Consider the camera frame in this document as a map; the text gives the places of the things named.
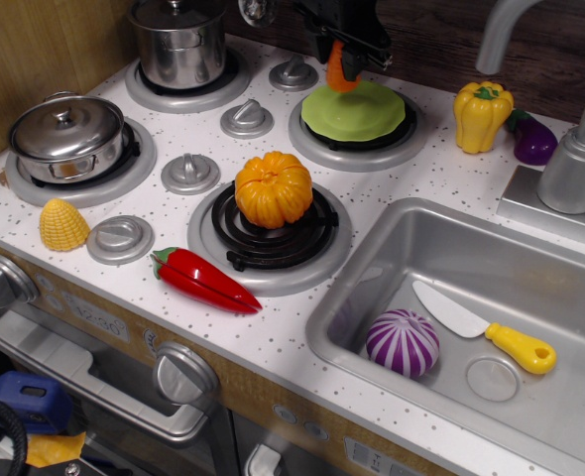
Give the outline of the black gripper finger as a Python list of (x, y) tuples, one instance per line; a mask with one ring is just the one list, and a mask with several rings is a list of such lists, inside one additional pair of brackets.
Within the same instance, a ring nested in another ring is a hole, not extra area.
[(330, 31), (316, 31), (309, 33), (309, 43), (312, 54), (318, 59), (319, 62), (328, 62), (334, 38)]
[(346, 80), (355, 80), (370, 65), (385, 70), (391, 64), (387, 50), (376, 50), (346, 45), (341, 50), (341, 67)]

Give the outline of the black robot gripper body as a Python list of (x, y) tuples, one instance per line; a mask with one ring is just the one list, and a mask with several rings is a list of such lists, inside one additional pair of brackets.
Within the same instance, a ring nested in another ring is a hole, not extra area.
[(378, 18), (376, 1), (303, 0), (293, 6), (303, 17), (308, 41), (310, 32), (330, 31), (345, 46), (390, 52), (392, 41)]

